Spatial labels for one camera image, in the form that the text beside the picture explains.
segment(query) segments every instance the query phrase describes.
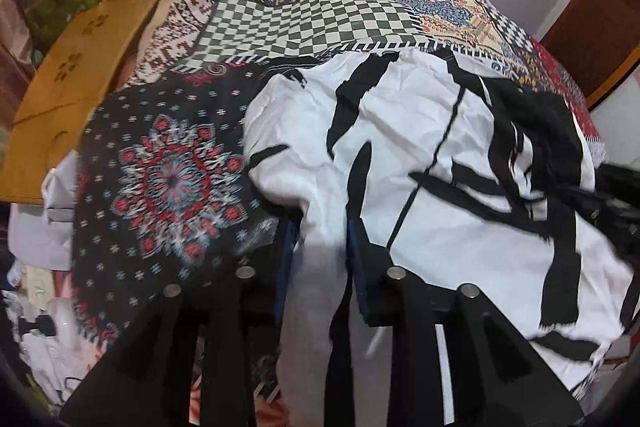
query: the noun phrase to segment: metal bolt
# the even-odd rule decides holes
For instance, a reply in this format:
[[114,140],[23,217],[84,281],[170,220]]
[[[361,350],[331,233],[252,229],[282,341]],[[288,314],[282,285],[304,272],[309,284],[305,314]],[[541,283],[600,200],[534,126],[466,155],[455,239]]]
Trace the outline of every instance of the metal bolt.
[[480,295],[480,288],[470,282],[466,282],[460,286],[460,291],[462,292],[462,295],[469,297],[470,299],[474,299]]
[[180,286],[177,284],[168,284],[167,286],[164,287],[164,290],[162,290],[162,293],[164,293],[164,296],[169,297],[170,299],[177,297],[178,295],[180,295],[181,292],[182,292],[182,288],[180,288]]
[[236,277],[238,279],[251,279],[255,275],[255,269],[251,266],[241,266],[236,270]]
[[386,270],[386,276],[389,277],[389,279],[400,281],[406,277],[406,271],[399,266],[392,266]]

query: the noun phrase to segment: white and black garment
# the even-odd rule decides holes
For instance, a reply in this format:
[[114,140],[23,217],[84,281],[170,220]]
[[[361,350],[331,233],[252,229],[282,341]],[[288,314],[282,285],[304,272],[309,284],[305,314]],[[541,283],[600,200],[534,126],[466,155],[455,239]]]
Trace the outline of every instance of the white and black garment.
[[[304,212],[279,362],[292,423],[323,422],[329,329],[350,294],[350,175],[366,184],[361,217],[372,243],[428,283],[480,286],[569,389],[622,334],[621,311],[638,301],[628,291],[632,271],[553,196],[556,184],[594,187],[573,115],[558,95],[523,93],[478,68],[443,50],[350,52],[300,78],[274,76],[250,104],[252,181],[274,203]],[[363,322],[353,315],[356,424],[375,410],[384,425],[388,387],[382,404],[368,396],[366,405],[362,386],[371,389],[370,372],[380,369],[354,345]]]

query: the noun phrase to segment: brown wooden door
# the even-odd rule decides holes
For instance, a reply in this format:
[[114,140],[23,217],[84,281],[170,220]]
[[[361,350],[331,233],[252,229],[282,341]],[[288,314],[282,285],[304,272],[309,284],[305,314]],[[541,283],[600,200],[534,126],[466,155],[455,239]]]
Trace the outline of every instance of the brown wooden door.
[[632,69],[639,42],[640,0],[571,0],[542,39],[590,105]]

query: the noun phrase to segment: checkered patch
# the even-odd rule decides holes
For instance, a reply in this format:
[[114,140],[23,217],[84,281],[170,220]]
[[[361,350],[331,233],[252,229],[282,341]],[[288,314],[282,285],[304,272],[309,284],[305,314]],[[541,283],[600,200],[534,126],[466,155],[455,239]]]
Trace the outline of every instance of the checkered patch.
[[498,31],[504,37],[504,40],[506,40],[509,44],[513,44],[519,48],[523,48],[528,52],[533,51],[533,44],[531,44],[531,40],[529,39],[526,31],[520,28],[520,26],[518,26],[511,19],[498,12],[498,10],[493,6],[485,4],[484,7],[489,12],[491,19],[495,24],[495,27],[498,28]]
[[191,57],[190,68],[232,55],[315,55],[359,39],[400,41],[419,36],[418,17],[390,0],[300,0],[267,7],[220,0]]

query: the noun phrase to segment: yellow object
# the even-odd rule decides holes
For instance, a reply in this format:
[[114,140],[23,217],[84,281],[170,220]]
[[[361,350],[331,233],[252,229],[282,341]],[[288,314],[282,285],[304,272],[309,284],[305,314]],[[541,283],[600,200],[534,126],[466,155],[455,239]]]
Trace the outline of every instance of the yellow object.
[[78,14],[38,68],[14,118],[0,200],[42,204],[49,169],[79,142],[87,118],[110,92],[130,42],[158,0],[115,0]]
[[56,296],[51,270],[27,265],[27,298],[41,310],[47,309],[47,303]]

